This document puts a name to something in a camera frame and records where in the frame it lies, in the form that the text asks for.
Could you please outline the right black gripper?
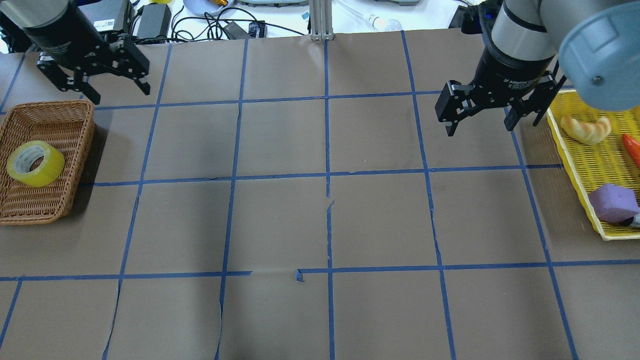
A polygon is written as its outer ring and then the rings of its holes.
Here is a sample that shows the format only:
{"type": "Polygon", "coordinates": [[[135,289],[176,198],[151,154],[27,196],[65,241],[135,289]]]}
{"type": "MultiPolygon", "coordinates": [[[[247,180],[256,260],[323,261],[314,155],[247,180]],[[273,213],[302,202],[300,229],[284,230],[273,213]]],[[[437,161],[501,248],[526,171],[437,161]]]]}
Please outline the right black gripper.
{"type": "Polygon", "coordinates": [[[446,135],[453,137],[458,125],[474,116],[475,110],[508,104],[510,110],[503,120],[508,132],[530,114],[535,114],[532,125],[538,126],[563,86],[563,78],[558,82],[556,73],[547,71],[550,63],[550,57],[522,60],[496,47],[486,47],[471,83],[448,80],[439,94],[434,109],[446,135]]]}

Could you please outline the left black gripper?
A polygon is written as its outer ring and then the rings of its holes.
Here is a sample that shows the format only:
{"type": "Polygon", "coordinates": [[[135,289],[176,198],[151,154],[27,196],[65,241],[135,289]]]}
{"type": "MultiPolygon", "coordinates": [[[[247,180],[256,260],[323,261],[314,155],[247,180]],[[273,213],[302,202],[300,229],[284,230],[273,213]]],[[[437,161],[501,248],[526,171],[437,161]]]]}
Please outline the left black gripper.
{"type": "Polygon", "coordinates": [[[100,105],[101,95],[87,76],[109,73],[133,80],[150,95],[150,61],[130,37],[120,36],[111,51],[80,10],[26,10],[22,17],[23,31],[41,48],[36,66],[58,91],[79,92],[100,105]]]}

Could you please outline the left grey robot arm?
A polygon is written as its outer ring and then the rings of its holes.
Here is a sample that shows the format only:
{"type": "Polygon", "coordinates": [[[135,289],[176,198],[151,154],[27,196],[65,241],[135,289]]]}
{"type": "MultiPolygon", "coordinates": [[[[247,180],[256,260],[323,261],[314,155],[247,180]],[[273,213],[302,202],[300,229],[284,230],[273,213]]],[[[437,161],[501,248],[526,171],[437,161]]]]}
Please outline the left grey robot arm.
{"type": "Polygon", "coordinates": [[[71,0],[3,0],[1,12],[40,48],[37,67],[58,91],[80,92],[98,105],[101,96],[87,78],[111,74],[150,94],[150,61],[133,39],[107,42],[71,0]]]}

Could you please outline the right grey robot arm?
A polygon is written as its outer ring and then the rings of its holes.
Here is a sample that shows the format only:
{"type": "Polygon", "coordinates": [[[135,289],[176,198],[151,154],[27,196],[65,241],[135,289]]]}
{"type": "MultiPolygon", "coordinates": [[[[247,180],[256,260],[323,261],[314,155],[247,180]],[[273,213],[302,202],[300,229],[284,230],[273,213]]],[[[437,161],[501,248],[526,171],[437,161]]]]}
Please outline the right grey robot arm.
{"type": "Polygon", "coordinates": [[[509,107],[509,132],[534,113],[538,125],[566,82],[594,109],[620,112],[640,102],[637,0],[485,0],[460,7],[464,34],[486,45],[473,80],[448,80],[435,104],[452,137],[464,119],[509,107]]]}

